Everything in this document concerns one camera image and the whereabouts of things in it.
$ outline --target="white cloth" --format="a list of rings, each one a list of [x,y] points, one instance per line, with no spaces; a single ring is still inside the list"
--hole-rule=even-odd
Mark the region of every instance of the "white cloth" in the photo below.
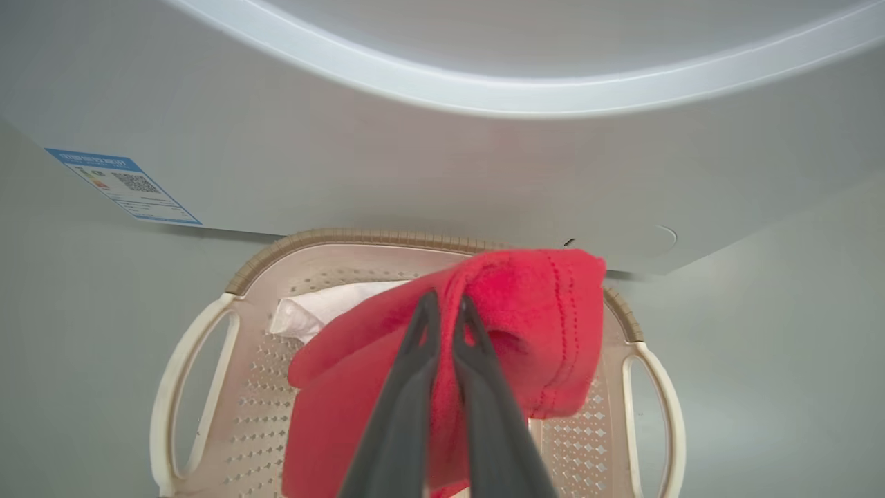
[[[283,298],[277,305],[276,313],[273,314],[270,332],[283,337],[298,338],[307,344],[336,316],[349,311],[375,294],[406,282],[408,280],[360,282]]]

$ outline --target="beige plastic basket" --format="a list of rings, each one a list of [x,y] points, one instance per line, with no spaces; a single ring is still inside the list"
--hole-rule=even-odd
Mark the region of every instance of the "beige plastic basket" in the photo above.
[[[281,496],[289,416],[296,390],[286,380],[300,343],[267,333],[277,300],[354,282],[422,276],[501,246],[414,232],[312,230],[257,254],[190,325],[160,382],[150,424],[150,464],[161,496]],[[639,359],[658,388],[668,459],[659,496],[679,494],[685,431],[679,402],[620,296],[605,290],[604,348],[583,409],[530,429],[562,496],[642,496],[633,434],[629,365]],[[174,456],[181,389],[209,332],[230,326],[187,464]]]

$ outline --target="basket rim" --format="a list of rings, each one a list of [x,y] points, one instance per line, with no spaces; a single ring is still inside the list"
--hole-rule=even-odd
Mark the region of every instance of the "basket rim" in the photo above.
[[[474,255],[510,246],[476,238],[449,237],[406,230],[316,229],[283,237],[264,248],[236,272],[225,292],[243,296],[264,271],[282,258],[308,247],[330,244],[387,245]],[[605,305],[614,313],[627,342],[644,342],[643,330],[630,306],[614,289],[603,286]]]

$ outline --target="red cloth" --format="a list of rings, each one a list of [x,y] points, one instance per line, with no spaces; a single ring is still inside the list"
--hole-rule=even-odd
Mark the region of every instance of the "red cloth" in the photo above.
[[[337,495],[418,300],[436,289],[440,364],[431,398],[427,481],[466,486],[467,434],[451,341],[463,293],[473,299],[526,416],[570,416],[587,396],[602,345],[603,260],[581,250],[483,253],[366,300],[332,321],[289,365],[300,388],[283,464],[289,498]]]

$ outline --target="stitching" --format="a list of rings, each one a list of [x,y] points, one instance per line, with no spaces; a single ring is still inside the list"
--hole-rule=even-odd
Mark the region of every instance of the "stitching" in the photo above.
[[[538,401],[538,405],[535,406],[535,412],[544,404],[544,401],[547,398],[547,391],[551,387],[553,387],[554,384],[557,383],[557,380],[559,379],[559,374],[562,372],[563,367],[566,365],[566,359],[567,359],[566,349],[568,348],[568,342],[566,340],[566,315],[565,315],[565,312],[562,307],[562,299],[559,298],[559,289],[560,289],[559,270],[556,267],[556,265],[553,263],[553,258],[551,258],[549,254],[545,254],[545,255],[547,256],[547,261],[550,263],[550,268],[552,268],[552,270],[553,270],[553,276],[556,281],[555,291],[556,291],[556,302],[557,302],[557,306],[559,308],[559,331],[560,331],[560,334],[562,335],[562,361],[559,363],[559,367],[557,368],[556,373],[553,374],[553,378],[551,378],[550,382],[548,382],[547,385],[545,385],[544,388],[541,390],[541,398]],[[556,393],[555,392],[553,393],[553,402],[550,405],[551,406],[556,405]],[[545,409],[544,414],[543,414],[543,418],[546,418],[547,413],[549,413],[549,412],[550,411],[548,409]]]
[[[572,356],[572,364],[568,369],[568,373],[566,374],[566,379],[570,378],[574,373],[574,367],[578,364],[578,358],[581,357],[581,342],[578,340],[578,307],[574,302],[574,272],[571,266],[568,267],[568,297],[572,303],[572,341],[574,343],[574,351]],[[554,409],[556,407],[555,404],[551,405],[551,408]]]

